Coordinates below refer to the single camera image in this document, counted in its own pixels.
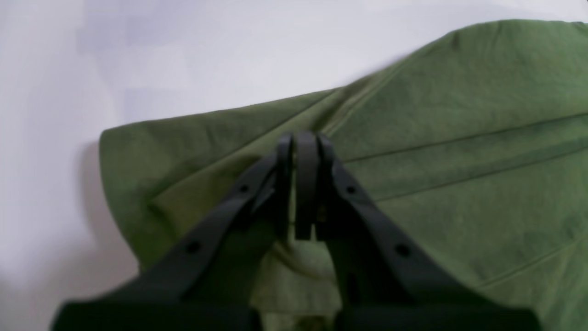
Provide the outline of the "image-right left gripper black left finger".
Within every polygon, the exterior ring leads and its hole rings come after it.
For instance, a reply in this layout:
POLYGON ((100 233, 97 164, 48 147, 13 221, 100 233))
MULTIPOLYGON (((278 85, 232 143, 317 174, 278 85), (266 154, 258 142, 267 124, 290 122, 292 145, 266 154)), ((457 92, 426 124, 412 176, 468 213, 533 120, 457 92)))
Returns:
POLYGON ((157 264, 61 308, 54 331, 261 331, 249 301, 264 255, 288 236, 292 134, 246 170, 157 264))

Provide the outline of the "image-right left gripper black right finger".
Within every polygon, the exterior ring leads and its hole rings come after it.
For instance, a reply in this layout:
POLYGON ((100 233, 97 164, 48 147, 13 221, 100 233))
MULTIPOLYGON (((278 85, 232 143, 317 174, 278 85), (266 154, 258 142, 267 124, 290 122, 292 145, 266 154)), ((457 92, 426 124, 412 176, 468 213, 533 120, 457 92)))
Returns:
POLYGON ((296 135, 295 237, 332 258, 337 331, 540 331, 528 308, 471 291, 384 215, 322 135, 296 135))

